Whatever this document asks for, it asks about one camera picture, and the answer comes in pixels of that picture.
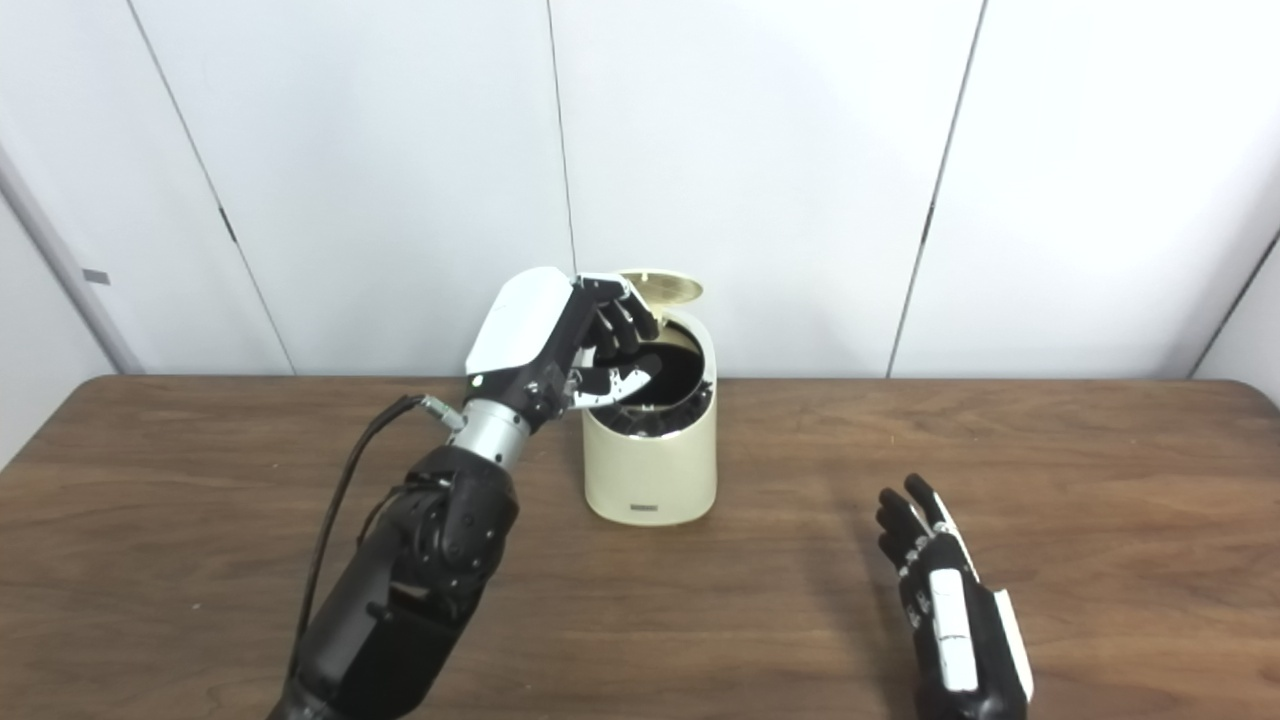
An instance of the white wall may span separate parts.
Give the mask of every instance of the white wall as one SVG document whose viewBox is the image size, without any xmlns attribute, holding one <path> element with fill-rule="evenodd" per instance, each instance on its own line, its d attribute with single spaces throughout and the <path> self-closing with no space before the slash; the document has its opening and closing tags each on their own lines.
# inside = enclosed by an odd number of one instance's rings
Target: white wall
<svg viewBox="0 0 1280 720">
<path fill-rule="evenodd" d="M 1280 228 L 1280 5 L 991 0 L 895 377 L 1187 377 Z"/>
<path fill-rule="evenodd" d="M 152 373 L 288 373 L 127 3 L 0 0 L 6 186 Z"/>
<path fill-rule="evenodd" d="M 893 375 L 1183 377 L 1280 227 L 1272 4 L 989 0 L 914 286 L 980 0 L 136 4 L 212 186 L 73 0 L 0 0 L 0 181 L 151 372 L 457 373 L 547 264 L 700 277 L 730 375 L 913 287 Z"/>
<path fill-rule="evenodd" d="M 978 0 L 554 0 L 577 264 L 700 278 L 726 375 L 883 377 Z"/>
<path fill-rule="evenodd" d="M 460 373 L 572 270 L 545 4 L 136 5 L 300 373 Z"/>
<path fill-rule="evenodd" d="M 1196 372 L 1252 384 L 1280 405 L 1280 252 L 1271 252 Z"/>
<path fill-rule="evenodd" d="M 77 386 L 113 372 L 0 200 L 0 468 Z"/>
</svg>

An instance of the open lid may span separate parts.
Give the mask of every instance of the open lid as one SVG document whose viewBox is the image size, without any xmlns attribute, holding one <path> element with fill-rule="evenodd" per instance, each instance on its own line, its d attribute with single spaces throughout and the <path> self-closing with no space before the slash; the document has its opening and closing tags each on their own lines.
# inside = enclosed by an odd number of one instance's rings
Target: open lid
<svg viewBox="0 0 1280 720">
<path fill-rule="evenodd" d="M 701 283 L 673 270 L 618 270 L 618 274 L 631 281 L 654 313 L 662 313 L 672 305 L 692 302 L 703 293 Z"/>
</svg>

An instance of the small label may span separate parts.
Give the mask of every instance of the small label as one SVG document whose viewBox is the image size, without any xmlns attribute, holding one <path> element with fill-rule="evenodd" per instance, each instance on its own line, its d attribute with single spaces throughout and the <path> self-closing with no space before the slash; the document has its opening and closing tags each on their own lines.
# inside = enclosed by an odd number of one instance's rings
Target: small label
<svg viewBox="0 0 1280 720">
<path fill-rule="evenodd" d="M 84 279 L 91 283 L 111 284 L 111 277 L 102 270 L 90 270 L 88 268 L 81 268 L 81 272 L 84 273 Z"/>
</svg>

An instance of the black cable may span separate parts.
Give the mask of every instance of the black cable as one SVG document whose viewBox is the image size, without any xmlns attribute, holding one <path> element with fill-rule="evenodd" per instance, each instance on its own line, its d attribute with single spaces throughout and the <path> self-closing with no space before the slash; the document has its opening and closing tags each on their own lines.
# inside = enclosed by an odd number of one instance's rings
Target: black cable
<svg viewBox="0 0 1280 720">
<path fill-rule="evenodd" d="M 320 536 L 316 538 L 316 547 L 311 551 L 311 568 L 307 570 L 307 584 L 302 591 L 302 607 L 298 609 L 298 625 L 293 634 L 293 651 L 289 653 L 289 671 L 285 675 L 285 682 L 298 669 L 298 643 L 302 641 L 302 634 L 307 632 L 307 624 L 311 623 L 311 603 L 315 601 L 316 584 L 320 582 L 320 566 L 324 565 L 324 551 L 329 544 L 329 533 L 333 532 L 333 524 L 338 519 L 338 510 L 342 507 L 342 498 L 346 497 L 347 487 L 351 486 L 351 479 L 356 474 L 356 465 L 360 462 L 360 456 L 365 452 L 365 446 L 369 445 L 369 441 L 374 439 L 375 434 L 389 425 L 396 418 L 417 407 L 425 397 L 424 395 L 406 395 L 392 402 L 387 410 L 379 413 L 369 423 L 364 434 L 360 436 L 355 447 L 351 448 L 351 455 L 347 456 L 347 465 L 342 469 L 338 486 L 333 489 L 333 498 L 329 500 L 329 509 L 324 514 L 324 520 L 320 521 Z"/>
</svg>

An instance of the wooden table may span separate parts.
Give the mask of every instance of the wooden table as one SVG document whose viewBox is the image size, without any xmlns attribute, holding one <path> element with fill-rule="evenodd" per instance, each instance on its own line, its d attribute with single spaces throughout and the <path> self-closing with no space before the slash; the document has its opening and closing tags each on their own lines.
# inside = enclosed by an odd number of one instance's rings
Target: wooden table
<svg viewBox="0 0 1280 720">
<path fill-rule="evenodd" d="M 0 474 L 8 717 L 262 717 L 316 524 L 352 442 L 458 380 L 113 377 Z M 731 380 L 721 495 L 686 527 L 591 514 L 581 427 L 516 474 L 507 559 L 435 719 L 914 717 L 914 660 L 876 550 L 881 487 L 947 498 L 1007 585 L 1048 719 L 1280 716 L 1280 416 L 1175 382 Z M 358 521 L 443 430 L 365 456 Z"/>
</svg>

